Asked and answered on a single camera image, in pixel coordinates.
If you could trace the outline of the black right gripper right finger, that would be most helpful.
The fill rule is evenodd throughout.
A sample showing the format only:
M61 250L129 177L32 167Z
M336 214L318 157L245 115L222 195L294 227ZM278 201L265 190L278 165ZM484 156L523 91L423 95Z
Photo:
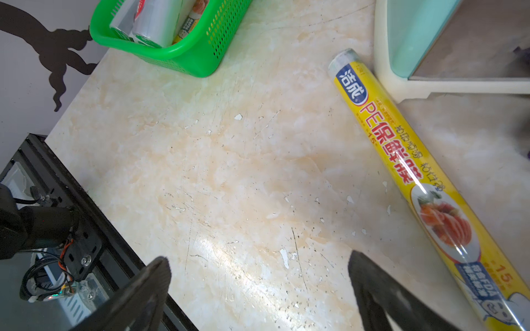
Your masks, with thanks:
M392 330L392 319L401 330L457 330L399 284L373 260L354 250L349 277L365 330Z

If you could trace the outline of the green plastic basket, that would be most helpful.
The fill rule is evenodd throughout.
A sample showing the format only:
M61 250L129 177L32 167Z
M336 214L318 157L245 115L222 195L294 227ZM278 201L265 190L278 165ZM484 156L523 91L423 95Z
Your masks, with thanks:
M250 1L210 1L197 26L184 40L168 48L129 41L110 28L123 1L101 1L92 15L90 34L101 46L131 53L147 63L193 77L208 77L218 68Z

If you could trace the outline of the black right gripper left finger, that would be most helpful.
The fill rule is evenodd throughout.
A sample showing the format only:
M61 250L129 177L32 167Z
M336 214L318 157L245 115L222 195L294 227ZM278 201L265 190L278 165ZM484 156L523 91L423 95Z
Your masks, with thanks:
M170 282L168 259L157 257L73 330L157 330Z

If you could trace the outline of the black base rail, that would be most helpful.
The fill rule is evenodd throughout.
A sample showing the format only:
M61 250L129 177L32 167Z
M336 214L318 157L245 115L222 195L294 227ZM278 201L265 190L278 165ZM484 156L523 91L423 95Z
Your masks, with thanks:
M1 167L1 329L73 330L149 265L30 134ZM157 330L194 330L169 295Z

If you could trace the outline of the clear white-label wrap roll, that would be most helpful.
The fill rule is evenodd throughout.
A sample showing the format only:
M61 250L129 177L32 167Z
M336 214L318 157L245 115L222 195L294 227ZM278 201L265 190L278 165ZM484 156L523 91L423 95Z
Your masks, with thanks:
M133 41L132 29L138 4L138 0L117 2L109 27L120 39Z

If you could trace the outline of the mint green toaster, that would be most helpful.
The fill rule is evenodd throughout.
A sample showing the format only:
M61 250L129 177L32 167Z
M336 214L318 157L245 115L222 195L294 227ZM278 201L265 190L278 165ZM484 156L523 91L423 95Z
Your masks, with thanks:
M377 1L374 70L398 103L529 93L528 1Z

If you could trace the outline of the yellow red wrap roll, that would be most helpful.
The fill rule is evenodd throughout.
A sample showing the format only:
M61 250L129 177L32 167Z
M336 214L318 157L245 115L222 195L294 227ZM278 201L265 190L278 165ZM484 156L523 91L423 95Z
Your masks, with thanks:
M529 287L357 53L328 72L472 308L489 330L529 329Z

